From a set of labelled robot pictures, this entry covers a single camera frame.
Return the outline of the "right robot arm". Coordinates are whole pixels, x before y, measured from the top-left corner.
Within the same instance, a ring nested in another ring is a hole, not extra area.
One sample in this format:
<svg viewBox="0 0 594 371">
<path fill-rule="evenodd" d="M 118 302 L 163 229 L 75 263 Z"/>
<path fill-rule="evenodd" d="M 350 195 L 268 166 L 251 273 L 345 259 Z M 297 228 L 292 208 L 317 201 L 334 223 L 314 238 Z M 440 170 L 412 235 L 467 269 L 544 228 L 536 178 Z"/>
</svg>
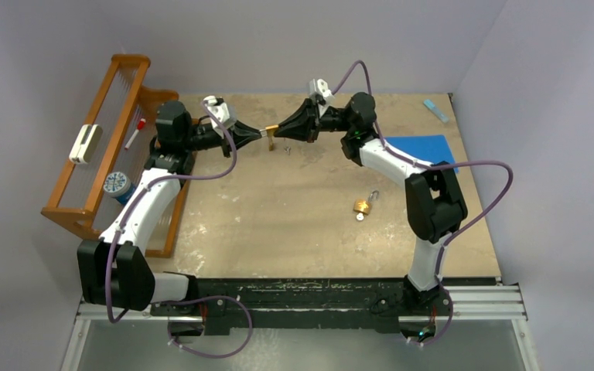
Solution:
<svg viewBox="0 0 594 371">
<path fill-rule="evenodd" d="M 273 138 L 313 143 L 322 131 L 341 132 L 345 157 L 373 169 L 405 192 L 406 215 L 416 235 L 413 261 L 405 277 L 403 303 L 415 315 L 431 308 L 442 290 L 440 269 L 446 238 L 459 231 L 468 209 L 456 173 L 448 162 L 423 162 L 389 145 L 375 127 L 375 99 L 354 94 L 345 107 L 324 107 L 310 97 L 271 129 Z"/>
</svg>

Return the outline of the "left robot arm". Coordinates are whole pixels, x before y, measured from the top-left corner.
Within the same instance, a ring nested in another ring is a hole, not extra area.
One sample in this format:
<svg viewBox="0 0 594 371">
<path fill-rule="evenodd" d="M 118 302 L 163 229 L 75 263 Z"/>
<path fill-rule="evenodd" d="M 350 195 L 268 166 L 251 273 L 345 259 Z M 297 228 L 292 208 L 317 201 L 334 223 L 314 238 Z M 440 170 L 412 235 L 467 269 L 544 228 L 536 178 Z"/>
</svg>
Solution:
<svg viewBox="0 0 594 371">
<path fill-rule="evenodd" d="M 152 303 L 169 301 L 181 316 L 197 311 L 200 296 L 189 288 L 187 274 L 155 273 L 145 252 L 161 216 L 188 181 L 194 154 L 220 148 L 235 159 L 237 150 L 262 138 L 240 122 L 220 97 L 202 100 L 208 122 L 195 124 L 178 100 L 161 104 L 155 114 L 156 136 L 135 191 L 114 222 L 92 240 L 83 240 L 77 262 L 83 299 L 108 310 L 141 311 Z"/>
</svg>

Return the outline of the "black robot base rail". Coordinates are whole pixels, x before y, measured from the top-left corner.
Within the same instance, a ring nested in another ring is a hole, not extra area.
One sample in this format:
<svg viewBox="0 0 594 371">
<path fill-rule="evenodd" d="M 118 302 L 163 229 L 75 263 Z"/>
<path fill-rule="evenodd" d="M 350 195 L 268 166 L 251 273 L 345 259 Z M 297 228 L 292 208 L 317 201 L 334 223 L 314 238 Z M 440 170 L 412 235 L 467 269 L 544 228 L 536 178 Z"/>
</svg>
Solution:
<svg viewBox="0 0 594 371">
<path fill-rule="evenodd" d="M 279 328 L 430 339 L 453 320 L 527 317 L 520 288 L 497 277 L 445 278 L 428 291 L 417 291 L 406 277 L 199 278 L 188 299 L 131 308 L 125 319 L 166 321 L 178 337 Z"/>
</svg>

